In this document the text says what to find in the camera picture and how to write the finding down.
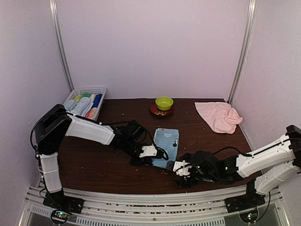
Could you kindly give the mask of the blue polka dot towel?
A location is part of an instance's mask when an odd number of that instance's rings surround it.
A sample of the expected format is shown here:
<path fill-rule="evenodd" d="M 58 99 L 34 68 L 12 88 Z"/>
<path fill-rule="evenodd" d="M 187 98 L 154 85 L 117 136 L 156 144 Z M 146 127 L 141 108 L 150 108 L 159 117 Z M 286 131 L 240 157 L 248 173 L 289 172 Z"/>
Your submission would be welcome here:
<path fill-rule="evenodd" d="M 154 167 L 165 169 L 167 161 L 176 161 L 179 143 L 179 130 L 157 128 L 154 134 L 154 142 L 157 147 L 164 149 L 168 160 L 152 159 Z"/>

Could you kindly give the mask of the red floral plate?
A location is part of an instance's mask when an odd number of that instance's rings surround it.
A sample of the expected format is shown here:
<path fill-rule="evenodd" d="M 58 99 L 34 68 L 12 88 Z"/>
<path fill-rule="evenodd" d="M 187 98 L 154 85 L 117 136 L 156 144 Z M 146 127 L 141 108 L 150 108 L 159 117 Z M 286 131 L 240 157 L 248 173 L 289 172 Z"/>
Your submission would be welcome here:
<path fill-rule="evenodd" d="M 150 105 L 149 110 L 153 115 L 163 117 L 163 116 L 171 115 L 174 111 L 174 108 L 171 107 L 170 109 L 163 111 L 163 110 L 160 110 L 155 103 L 153 103 Z"/>

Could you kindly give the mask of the green plastic bowl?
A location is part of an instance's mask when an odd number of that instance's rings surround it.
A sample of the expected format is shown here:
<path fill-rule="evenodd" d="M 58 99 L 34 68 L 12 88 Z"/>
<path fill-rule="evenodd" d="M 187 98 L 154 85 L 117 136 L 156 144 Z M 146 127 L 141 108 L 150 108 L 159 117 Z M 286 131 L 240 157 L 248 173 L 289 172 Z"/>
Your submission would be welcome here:
<path fill-rule="evenodd" d="M 170 97 L 158 97 L 155 100 L 155 104 L 158 109 L 160 109 L 162 111 L 167 111 L 173 106 L 174 101 Z"/>

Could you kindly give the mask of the pink towel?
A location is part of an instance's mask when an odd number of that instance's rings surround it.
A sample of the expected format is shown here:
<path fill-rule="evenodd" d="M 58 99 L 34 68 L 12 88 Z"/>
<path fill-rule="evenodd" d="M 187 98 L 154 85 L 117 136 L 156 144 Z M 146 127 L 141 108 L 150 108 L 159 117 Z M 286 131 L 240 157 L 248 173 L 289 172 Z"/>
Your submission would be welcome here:
<path fill-rule="evenodd" d="M 215 133 L 233 134 L 243 118 L 225 102 L 195 102 L 200 117 Z"/>

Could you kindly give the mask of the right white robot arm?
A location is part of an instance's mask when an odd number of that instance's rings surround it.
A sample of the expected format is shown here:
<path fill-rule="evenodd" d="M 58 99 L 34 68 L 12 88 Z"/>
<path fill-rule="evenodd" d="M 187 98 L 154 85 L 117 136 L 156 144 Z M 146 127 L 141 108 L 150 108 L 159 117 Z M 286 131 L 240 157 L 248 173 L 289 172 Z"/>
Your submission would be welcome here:
<path fill-rule="evenodd" d="M 229 213 L 242 211 L 265 203 L 269 191 L 301 171 L 301 130 L 295 125 L 269 145 L 249 153 L 238 153 L 219 160 L 214 153 L 186 153 L 177 161 L 168 161 L 167 169 L 181 177 L 178 186 L 189 188 L 198 181 L 232 185 L 265 169 L 270 170 L 249 181 L 246 193 L 225 199 Z"/>

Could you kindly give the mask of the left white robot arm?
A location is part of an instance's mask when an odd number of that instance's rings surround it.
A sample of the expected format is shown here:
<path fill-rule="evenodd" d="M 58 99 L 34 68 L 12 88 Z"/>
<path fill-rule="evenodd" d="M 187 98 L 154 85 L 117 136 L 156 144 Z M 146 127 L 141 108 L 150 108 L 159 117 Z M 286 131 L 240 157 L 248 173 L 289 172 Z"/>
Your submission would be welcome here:
<path fill-rule="evenodd" d="M 44 178 L 48 199 L 57 209 L 70 208 L 73 202 L 64 195 L 58 164 L 58 152 L 65 137 L 78 137 L 124 151 L 132 164 L 152 164 L 162 157 L 156 144 L 142 143 L 142 134 L 149 131 L 137 121 L 101 123 L 67 111 L 62 104 L 55 105 L 33 126 L 30 143 Z"/>

